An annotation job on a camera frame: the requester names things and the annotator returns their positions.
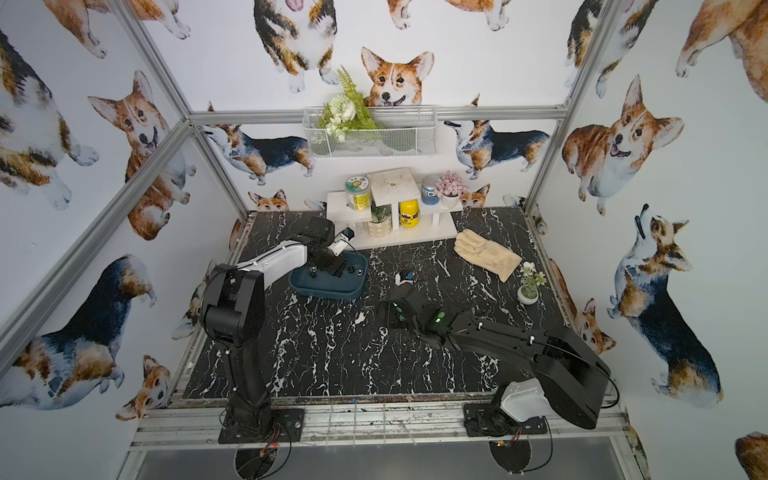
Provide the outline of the teal plastic storage box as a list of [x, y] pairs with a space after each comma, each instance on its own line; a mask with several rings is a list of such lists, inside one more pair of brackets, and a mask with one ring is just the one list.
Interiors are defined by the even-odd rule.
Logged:
[[309, 266], [294, 269], [289, 285], [298, 294], [307, 297], [353, 301], [364, 290], [368, 275], [368, 260], [360, 253], [344, 251], [335, 258], [331, 272]]

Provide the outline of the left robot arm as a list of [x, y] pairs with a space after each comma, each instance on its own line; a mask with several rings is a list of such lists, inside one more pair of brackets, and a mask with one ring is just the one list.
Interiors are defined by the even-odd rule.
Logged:
[[265, 290], [297, 268], [309, 266], [333, 276], [344, 271], [344, 249], [354, 231], [335, 230], [332, 221], [312, 217], [304, 231], [237, 265], [214, 268], [203, 294], [199, 323], [225, 359], [230, 393], [221, 444], [297, 442], [305, 411], [272, 408], [259, 354], [265, 321]]

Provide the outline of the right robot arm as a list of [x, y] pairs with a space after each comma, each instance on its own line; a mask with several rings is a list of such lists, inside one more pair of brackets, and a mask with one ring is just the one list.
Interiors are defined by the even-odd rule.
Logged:
[[433, 304], [408, 283], [392, 289], [379, 311], [433, 348], [477, 353], [530, 372], [554, 414], [582, 429], [597, 426], [611, 371], [570, 328], [531, 330], [484, 319]]

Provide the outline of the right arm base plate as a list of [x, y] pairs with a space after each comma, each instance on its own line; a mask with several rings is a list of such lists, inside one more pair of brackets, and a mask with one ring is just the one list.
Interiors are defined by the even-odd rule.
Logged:
[[544, 417], [533, 417], [520, 422], [493, 404], [465, 404], [463, 415], [464, 428], [469, 437], [498, 438], [516, 435], [545, 435], [549, 431]]

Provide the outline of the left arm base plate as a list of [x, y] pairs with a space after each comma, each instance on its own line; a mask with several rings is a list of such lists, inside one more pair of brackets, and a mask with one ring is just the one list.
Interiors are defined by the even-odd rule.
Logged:
[[261, 409], [252, 415], [227, 407], [221, 417], [219, 444], [295, 443], [301, 439], [304, 409]]

